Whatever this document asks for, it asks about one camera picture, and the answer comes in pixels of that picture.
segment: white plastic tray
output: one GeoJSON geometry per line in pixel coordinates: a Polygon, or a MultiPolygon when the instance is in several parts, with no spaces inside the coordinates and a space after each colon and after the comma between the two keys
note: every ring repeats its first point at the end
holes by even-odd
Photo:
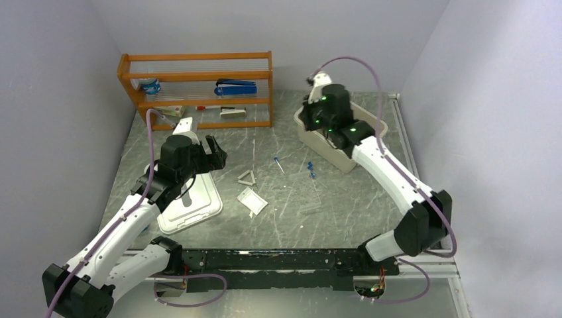
{"type": "Polygon", "coordinates": [[[162,233],[178,233],[217,216],[223,209],[223,202],[210,174],[198,174],[194,186],[183,198],[170,203],[158,216],[158,226],[162,233]]]}

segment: gray marble tabletop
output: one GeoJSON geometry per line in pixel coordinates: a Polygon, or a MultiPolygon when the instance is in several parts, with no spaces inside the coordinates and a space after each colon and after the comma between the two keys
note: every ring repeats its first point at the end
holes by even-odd
{"type": "MultiPolygon", "coordinates": [[[[184,248],[353,248],[398,224],[400,215],[396,204],[364,168],[357,166],[344,174],[298,139],[293,116],[305,94],[304,91],[275,92],[273,128],[197,132],[202,140],[207,134],[214,135],[228,153],[226,168],[211,173],[223,210],[204,223],[170,235],[171,239],[184,248]],[[273,161],[275,156],[286,175],[273,161]],[[306,171],[308,162],[313,163],[315,181],[296,187],[288,175],[306,171]],[[246,188],[237,183],[237,177],[249,169],[256,176],[254,191],[268,202],[253,218],[237,200],[246,188]],[[319,198],[320,207],[299,212],[299,205],[307,203],[309,197],[319,198]]],[[[376,112],[373,93],[353,93],[352,99],[371,113],[376,112]]],[[[385,106],[383,120],[388,124],[386,145],[406,165],[399,123],[390,104],[385,106]]],[[[171,131],[154,132],[156,158],[170,134],[171,131]]],[[[136,115],[100,229],[121,207],[147,164],[146,127],[136,115]]],[[[139,235],[131,249],[142,249],[159,235],[162,233],[155,221],[139,235]]]]}

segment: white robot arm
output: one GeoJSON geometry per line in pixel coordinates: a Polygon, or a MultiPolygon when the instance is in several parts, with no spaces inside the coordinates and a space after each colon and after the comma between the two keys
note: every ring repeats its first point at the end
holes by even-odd
{"type": "Polygon", "coordinates": [[[64,317],[106,317],[115,301],[155,273],[183,272],[182,246],[164,237],[154,239],[143,251],[116,266],[141,231],[181,195],[182,186],[196,174],[223,169],[227,154],[207,136],[206,154],[194,132],[191,118],[182,119],[166,139],[152,182],[141,176],[124,204],[99,234],[63,267],[51,264],[42,281],[47,304],[69,276],[54,310],[64,317]],[[148,195],[142,201],[142,193],[148,195]]]}
{"type": "Polygon", "coordinates": [[[360,248],[364,248],[374,261],[381,261],[402,254],[416,256],[445,237],[445,225],[420,192],[431,194],[431,200],[448,221],[451,220],[452,204],[449,194],[446,191],[435,193],[419,181],[382,141],[380,144],[377,142],[372,127],[353,118],[349,92],[342,85],[332,83],[324,72],[318,72],[309,83],[312,89],[304,98],[300,114],[305,130],[323,130],[336,148],[343,150],[383,186],[402,215],[396,229],[366,241],[360,248]],[[404,176],[413,180],[415,185],[408,183],[404,176]]]}

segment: white box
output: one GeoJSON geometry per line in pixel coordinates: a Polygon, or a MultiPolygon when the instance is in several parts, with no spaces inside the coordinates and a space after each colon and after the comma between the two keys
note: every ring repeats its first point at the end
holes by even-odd
{"type": "MultiPolygon", "coordinates": [[[[302,108],[303,107],[300,107],[294,116],[295,122],[297,123],[297,134],[299,139],[320,156],[324,157],[331,164],[340,169],[344,174],[353,170],[353,168],[357,165],[355,161],[348,158],[342,150],[332,148],[320,132],[304,130],[304,124],[298,118],[298,115],[302,112],[302,108]]],[[[353,110],[353,118],[365,121],[371,127],[376,127],[377,120],[375,115],[369,113],[367,110],[353,102],[351,102],[351,109],[353,110]]],[[[380,136],[383,137],[388,130],[388,125],[384,121],[380,121],[380,124],[382,126],[380,136]]]]}

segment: white wall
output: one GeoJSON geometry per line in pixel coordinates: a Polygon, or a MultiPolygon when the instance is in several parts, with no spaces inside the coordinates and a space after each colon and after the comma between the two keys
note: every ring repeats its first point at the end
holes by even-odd
{"type": "Polygon", "coordinates": [[[451,0],[402,90],[474,317],[560,317],[562,4],[451,0]]]}
{"type": "Polygon", "coordinates": [[[0,317],[42,317],[41,275],[97,232],[134,107],[89,1],[0,7],[0,317]]]}
{"type": "MultiPolygon", "coordinates": [[[[129,54],[273,53],[279,89],[305,79],[330,58],[354,55],[376,66],[398,92],[449,0],[93,0],[119,49],[129,54]]],[[[352,90],[373,91],[352,62],[328,69],[352,90]]]]}

